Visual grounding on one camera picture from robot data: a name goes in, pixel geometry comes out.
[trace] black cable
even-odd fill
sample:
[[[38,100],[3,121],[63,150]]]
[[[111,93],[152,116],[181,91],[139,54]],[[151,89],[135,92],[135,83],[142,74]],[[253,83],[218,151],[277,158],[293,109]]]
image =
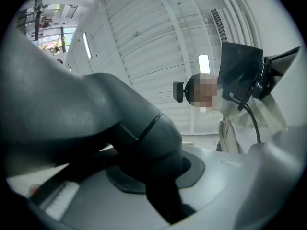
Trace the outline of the black cable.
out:
[[[234,100],[234,99],[232,99],[232,98],[230,99],[230,101],[232,101],[232,102],[234,102],[234,103],[236,103],[236,104],[240,104],[240,102],[238,102],[238,101],[236,101],[236,100]],[[250,115],[250,117],[251,117],[251,120],[253,121],[253,124],[254,124],[254,126],[255,126],[255,130],[256,130],[257,143],[261,143],[260,134],[259,134],[258,125],[257,125],[257,121],[256,121],[256,119],[255,119],[255,116],[254,116],[254,114],[253,114],[253,112],[252,112],[250,106],[246,103],[246,104],[244,105],[243,108],[247,111],[247,113],[248,113],[248,114]]]
[[[293,48],[293,49],[291,49],[291,50],[289,50],[289,51],[287,51],[287,52],[284,52],[284,53],[282,53],[282,54],[280,54],[280,55],[276,55],[276,56],[271,57],[270,60],[273,61],[273,60],[280,59],[280,58],[282,58],[282,57],[286,57],[286,56],[295,54],[295,53],[298,52],[299,49],[300,49],[300,47]]]

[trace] fluorescent light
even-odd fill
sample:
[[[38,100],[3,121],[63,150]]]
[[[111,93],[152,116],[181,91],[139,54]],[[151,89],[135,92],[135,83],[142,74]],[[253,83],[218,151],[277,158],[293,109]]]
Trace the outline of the fluorescent light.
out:
[[[200,64],[201,73],[209,73],[210,74],[210,66],[209,66],[208,55],[198,56],[198,62]]]
[[[89,59],[91,59],[92,58],[92,53],[91,53],[91,50],[90,50],[90,46],[88,45],[88,42],[87,42],[86,33],[83,33],[83,41],[84,41],[84,45],[85,45],[87,56],[88,56]]]

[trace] ceiling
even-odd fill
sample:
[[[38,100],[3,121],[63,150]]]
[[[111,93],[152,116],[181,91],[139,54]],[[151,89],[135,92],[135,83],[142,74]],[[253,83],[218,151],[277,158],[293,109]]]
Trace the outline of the ceiling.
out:
[[[177,103],[172,83],[186,83],[199,73],[202,54],[209,56],[211,74],[218,75],[221,43],[210,9],[223,7],[223,0],[95,0],[78,24],[66,65],[79,74],[119,77],[168,115],[182,134],[217,133],[221,114],[201,113],[185,100]]]

